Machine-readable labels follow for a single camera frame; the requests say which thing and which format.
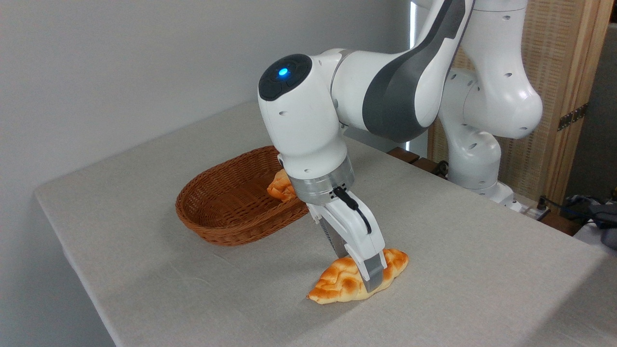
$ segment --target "power strip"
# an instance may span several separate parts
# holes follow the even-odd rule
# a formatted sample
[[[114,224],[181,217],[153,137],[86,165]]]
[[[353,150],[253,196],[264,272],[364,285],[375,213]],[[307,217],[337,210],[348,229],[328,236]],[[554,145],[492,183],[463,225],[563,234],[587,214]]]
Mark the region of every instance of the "power strip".
[[[537,208],[537,201],[525,198],[524,196],[517,196],[516,200],[522,205],[521,214],[526,215],[529,218],[542,220],[542,218],[550,212],[548,207],[544,210],[539,210]]]

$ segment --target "black cap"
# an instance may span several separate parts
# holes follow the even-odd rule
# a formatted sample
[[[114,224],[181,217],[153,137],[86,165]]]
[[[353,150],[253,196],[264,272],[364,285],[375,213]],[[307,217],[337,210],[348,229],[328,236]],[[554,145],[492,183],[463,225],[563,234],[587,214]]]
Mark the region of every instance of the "black cap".
[[[305,54],[292,54],[277,60],[259,79],[259,96],[274,101],[299,86],[309,75],[313,65]]]

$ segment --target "table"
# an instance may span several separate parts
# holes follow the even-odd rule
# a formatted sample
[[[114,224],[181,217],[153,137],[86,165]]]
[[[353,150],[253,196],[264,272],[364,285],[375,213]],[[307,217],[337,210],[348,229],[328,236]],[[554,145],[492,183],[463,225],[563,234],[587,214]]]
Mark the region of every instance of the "table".
[[[305,216],[210,245],[177,218],[182,187],[270,144],[256,102],[39,187],[69,263],[118,346],[615,346],[617,261],[346,139],[352,191],[410,256],[362,302],[305,295],[334,259]]]

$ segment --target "white wall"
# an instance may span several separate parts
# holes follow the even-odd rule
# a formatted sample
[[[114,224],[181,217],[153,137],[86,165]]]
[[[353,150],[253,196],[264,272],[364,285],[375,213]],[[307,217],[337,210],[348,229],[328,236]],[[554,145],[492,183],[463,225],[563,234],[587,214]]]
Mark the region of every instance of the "white wall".
[[[112,345],[35,187],[255,99],[283,55],[408,41],[398,0],[0,0],[0,16],[0,346]]]

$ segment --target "fake bread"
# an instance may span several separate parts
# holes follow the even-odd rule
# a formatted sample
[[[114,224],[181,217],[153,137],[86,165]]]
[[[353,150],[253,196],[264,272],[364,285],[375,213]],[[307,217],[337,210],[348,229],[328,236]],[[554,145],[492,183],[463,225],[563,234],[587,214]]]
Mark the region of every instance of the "fake bread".
[[[387,268],[384,269],[384,279],[381,285],[371,293],[366,292],[364,282],[358,267],[350,257],[336,259],[327,268],[315,288],[311,290],[307,298],[318,304],[348,302],[352,300],[364,300],[370,298],[380,290],[390,286],[394,278],[400,275],[409,263],[409,257],[398,249],[384,249]]]
[[[267,188],[268,194],[275,199],[286,203],[296,197],[296,191],[289,181],[285,169],[280,170],[274,176],[274,180]]]

